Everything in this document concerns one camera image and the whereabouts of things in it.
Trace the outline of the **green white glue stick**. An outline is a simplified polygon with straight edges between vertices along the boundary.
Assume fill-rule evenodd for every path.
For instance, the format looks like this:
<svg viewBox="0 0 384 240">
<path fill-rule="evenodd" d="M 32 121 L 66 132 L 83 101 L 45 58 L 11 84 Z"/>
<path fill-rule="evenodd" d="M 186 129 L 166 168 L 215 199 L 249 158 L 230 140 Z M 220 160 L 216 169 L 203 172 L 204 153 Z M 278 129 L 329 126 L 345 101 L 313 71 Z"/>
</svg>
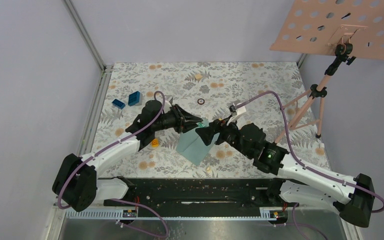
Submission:
<svg viewBox="0 0 384 240">
<path fill-rule="evenodd" d="M 203 122 L 199 122 L 197 125 L 199 128 L 205 128 L 206 127 L 206 125 Z"/>
</svg>

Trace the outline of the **teal paper envelope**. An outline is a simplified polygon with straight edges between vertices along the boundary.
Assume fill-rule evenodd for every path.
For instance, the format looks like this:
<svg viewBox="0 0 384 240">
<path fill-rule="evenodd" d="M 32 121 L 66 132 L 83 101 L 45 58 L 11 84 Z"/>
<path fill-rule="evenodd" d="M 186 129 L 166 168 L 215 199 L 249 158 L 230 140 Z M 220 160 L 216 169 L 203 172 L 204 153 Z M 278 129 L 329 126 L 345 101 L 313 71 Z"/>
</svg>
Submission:
<svg viewBox="0 0 384 240">
<path fill-rule="evenodd" d="M 211 148 L 214 146 L 219 135 L 219 133 L 215 134 L 211 144 L 207 146 L 204 144 L 200 136 L 195 132 L 194 128 L 186 133 L 180 134 L 180 138 L 175 150 L 188 161 L 196 166 L 199 166 Z"/>
</svg>

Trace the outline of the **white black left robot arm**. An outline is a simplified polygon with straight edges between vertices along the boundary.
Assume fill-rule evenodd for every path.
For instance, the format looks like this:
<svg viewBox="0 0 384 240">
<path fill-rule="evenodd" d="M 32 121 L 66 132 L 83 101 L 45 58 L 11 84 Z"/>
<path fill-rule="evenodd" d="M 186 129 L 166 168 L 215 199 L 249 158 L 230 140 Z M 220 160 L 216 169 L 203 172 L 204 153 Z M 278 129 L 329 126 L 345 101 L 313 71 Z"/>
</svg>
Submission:
<svg viewBox="0 0 384 240">
<path fill-rule="evenodd" d="M 92 203 L 117 199 L 128 206 L 135 200 L 135 192 L 121 178 L 101 178 L 119 160 L 148 146 L 156 132 L 174 129 L 186 133 L 198 127 L 203 119 L 188 113 L 168 101 L 149 100 L 132 124 L 117 139 L 100 150 L 81 156 L 67 155 L 52 185 L 61 209 L 73 208 L 81 212 Z"/>
</svg>

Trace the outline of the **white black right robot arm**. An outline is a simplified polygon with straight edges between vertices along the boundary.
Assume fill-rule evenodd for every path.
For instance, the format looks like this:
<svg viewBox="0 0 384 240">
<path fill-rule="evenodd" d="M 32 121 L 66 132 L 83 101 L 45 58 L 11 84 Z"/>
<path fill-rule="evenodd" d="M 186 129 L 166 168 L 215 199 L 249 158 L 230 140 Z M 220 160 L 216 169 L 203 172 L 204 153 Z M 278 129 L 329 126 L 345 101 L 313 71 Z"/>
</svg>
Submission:
<svg viewBox="0 0 384 240">
<path fill-rule="evenodd" d="M 253 161 L 259 171 L 273 174 L 267 190 L 267 201 L 273 206 L 282 203 L 301 204 L 331 211 L 344 221 L 367 228 L 374 205 L 372 179 L 360 173 L 357 177 L 339 174 L 311 163 L 296 161 L 292 153 L 274 142 L 253 123 L 238 128 L 226 119 L 215 120 L 195 132 L 203 143 L 229 144 Z"/>
</svg>

